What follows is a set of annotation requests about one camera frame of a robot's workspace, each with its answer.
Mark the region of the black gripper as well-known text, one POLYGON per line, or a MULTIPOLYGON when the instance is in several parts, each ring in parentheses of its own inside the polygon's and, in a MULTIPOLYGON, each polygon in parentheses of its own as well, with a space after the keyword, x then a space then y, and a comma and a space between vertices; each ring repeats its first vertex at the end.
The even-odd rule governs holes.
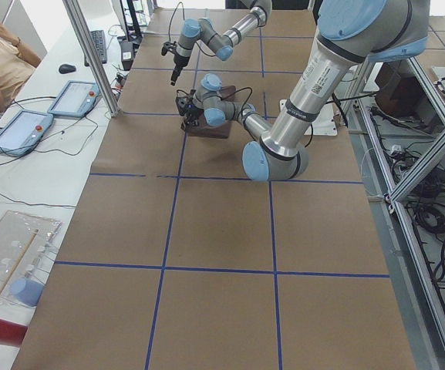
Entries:
POLYGON ((193 120, 193 126, 199 127, 200 126, 200 116, 204 113, 204 110, 202 108, 198 108, 193 103, 190 103, 187 106, 187 116, 184 118, 184 124, 186 126, 190 126, 192 124, 193 120))
POLYGON ((177 52, 174 53, 174 70, 171 74, 170 77, 170 84, 171 85, 175 85, 177 82, 177 79, 179 78, 181 71, 183 70, 184 67, 186 67, 188 65, 190 61, 190 56, 184 56, 181 55, 177 52))

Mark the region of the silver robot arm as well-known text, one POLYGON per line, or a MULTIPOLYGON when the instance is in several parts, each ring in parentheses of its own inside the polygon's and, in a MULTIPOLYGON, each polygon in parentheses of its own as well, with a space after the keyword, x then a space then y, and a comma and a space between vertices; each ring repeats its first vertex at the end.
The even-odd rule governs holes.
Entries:
POLYGON ((176 42, 165 42, 161 55, 168 52, 174 55, 174 70, 170 77, 170 84, 176 85, 177 79, 184 67, 190 61, 192 51, 197 42, 203 42, 221 61, 228 60, 233 54, 234 47, 248 36, 254 29, 264 27, 271 15, 271 0, 242 1, 249 9, 247 15, 236 22, 223 34, 219 34, 209 18, 184 21, 179 39, 176 42))
POLYGON ((201 116, 210 127, 239 122, 252 141, 243 149, 246 175, 256 181, 287 180, 303 173, 308 153, 301 139, 348 70, 366 60, 392 62, 426 48, 428 1, 324 1, 319 9, 316 50, 274 123, 249 103, 224 99, 214 73, 177 98, 184 126, 201 116))

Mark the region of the person's hand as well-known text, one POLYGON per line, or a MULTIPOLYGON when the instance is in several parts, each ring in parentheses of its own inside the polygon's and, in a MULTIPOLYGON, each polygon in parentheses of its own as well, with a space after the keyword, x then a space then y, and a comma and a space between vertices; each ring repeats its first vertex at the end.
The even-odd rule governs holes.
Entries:
POLYGON ((8 42, 13 40, 13 34, 2 23, 0 23, 0 38, 8 42))

